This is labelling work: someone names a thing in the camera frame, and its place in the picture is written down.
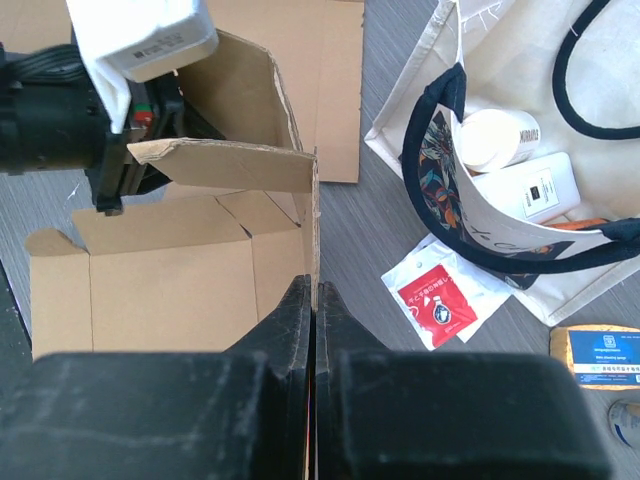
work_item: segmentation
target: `orange item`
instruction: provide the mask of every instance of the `orange item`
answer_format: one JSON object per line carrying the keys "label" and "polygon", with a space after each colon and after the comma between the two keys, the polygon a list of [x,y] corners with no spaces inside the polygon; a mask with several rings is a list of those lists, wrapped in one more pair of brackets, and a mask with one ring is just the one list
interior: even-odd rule
{"label": "orange item", "polygon": [[590,218],[589,220],[580,220],[579,222],[554,223],[553,225],[549,225],[549,227],[559,230],[582,230],[608,222],[609,220],[605,220],[604,218]]}

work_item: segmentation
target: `white bottle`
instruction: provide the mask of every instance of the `white bottle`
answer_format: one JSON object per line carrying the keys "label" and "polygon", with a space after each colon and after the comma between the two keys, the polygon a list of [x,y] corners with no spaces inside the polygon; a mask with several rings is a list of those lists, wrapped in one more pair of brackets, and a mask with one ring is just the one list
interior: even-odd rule
{"label": "white bottle", "polygon": [[540,144],[540,125],[521,110],[480,110],[460,129],[460,160],[469,170],[495,172],[522,162]]}
{"label": "white bottle", "polygon": [[479,175],[478,191],[505,215],[542,224],[580,204],[580,193],[566,153]]}

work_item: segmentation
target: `black cable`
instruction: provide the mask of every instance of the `black cable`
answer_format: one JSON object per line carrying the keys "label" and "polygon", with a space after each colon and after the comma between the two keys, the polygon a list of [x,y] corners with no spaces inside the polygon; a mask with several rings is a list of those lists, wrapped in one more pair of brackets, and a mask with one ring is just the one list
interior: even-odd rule
{"label": "black cable", "polygon": [[77,45],[56,45],[9,62],[8,73],[22,83],[60,85],[85,80],[87,71]]}

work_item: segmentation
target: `open cardboard box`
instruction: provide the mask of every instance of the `open cardboard box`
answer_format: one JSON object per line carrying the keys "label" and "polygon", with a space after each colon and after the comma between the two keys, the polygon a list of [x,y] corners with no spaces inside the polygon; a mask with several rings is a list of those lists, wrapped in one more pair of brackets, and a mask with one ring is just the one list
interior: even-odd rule
{"label": "open cardboard box", "polygon": [[316,290],[315,157],[302,152],[269,52],[220,37],[218,51],[179,79],[228,140],[129,146],[177,184],[206,188],[117,217],[75,212],[86,249],[54,229],[27,239],[34,358],[223,350],[277,306],[296,275],[310,274]]}

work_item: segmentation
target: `canvas tote bag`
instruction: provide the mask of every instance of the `canvas tote bag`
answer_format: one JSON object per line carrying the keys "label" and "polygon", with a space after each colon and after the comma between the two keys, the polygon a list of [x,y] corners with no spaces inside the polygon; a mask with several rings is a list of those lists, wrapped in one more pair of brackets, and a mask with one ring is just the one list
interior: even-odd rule
{"label": "canvas tote bag", "polygon": [[[440,0],[365,138],[429,230],[549,326],[640,268],[638,25],[635,0]],[[569,154],[582,203],[566,221],[611,222],[558,230],[488,204],[458,157],[482,108],[531,113],[535,156]]]}

